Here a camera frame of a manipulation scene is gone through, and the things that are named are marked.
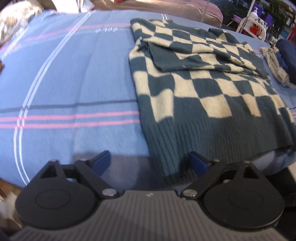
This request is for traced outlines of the green cream checkered sweater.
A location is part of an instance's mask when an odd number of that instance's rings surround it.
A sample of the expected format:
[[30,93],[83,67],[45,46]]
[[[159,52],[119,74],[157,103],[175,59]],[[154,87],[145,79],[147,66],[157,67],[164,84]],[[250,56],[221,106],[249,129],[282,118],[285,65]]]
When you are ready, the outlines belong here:
[[192,151],[229,164],[295,151],[292,114],[248,43],[169,20],[130,24],[142,130],[164,183],[195,179]]

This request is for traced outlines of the blue striped bed sheet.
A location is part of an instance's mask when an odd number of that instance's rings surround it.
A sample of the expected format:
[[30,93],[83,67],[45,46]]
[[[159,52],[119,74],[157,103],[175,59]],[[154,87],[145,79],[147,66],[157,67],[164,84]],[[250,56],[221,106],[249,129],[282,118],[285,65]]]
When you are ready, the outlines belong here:
[[133,18],[210,28],[142,11],[45,11],[1,48],[1,180],[24,187],[50,160],[71,164],[108,150],[111,186],[161,188],[128,62]]

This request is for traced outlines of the cream dotted small garment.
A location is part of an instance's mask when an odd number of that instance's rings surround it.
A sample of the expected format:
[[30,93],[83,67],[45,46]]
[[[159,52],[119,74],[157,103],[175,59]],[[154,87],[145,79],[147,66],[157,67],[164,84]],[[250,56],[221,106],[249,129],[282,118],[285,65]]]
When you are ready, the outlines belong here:
[[280,51],[277,48],[267,47],[261,47],[260,51],[266,59],[267,65],[276,80],[284,87],[295,89],[295,84],[290,81],[285,61],[283,59],[279,61],[279,57],[281,57]]

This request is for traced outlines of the dark blue garment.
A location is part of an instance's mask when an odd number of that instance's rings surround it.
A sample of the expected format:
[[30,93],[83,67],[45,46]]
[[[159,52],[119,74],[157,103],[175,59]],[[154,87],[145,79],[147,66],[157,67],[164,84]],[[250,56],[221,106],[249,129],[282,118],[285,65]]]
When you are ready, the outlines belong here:
[[285,39],[279,39],[275,46],[285,62],[284,70],[287,72],[290,82],[295,84],[295,44]]

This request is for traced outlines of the brown covered massage bed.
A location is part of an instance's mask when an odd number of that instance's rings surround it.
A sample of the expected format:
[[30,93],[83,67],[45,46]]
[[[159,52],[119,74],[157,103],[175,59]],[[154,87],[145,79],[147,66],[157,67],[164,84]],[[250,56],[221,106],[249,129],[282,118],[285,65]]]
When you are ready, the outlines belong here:
[[92,1],[95,9],[99,10],[123,10],[134,9],[150,11],[167,15],[178,16],[193,21],[203,22],[214,27],[221,27],[223,23],[222,11],[217,5],[203,0],[176,0],[176,1]]

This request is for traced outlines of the floral beige pillow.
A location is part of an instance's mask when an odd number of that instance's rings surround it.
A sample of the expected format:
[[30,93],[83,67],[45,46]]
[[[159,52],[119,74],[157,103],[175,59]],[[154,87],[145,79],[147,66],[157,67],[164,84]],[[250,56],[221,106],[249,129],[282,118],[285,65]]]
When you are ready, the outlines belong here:
[[38,1],[18,1],[1,10],[1,45],[28,25],[44,8]]

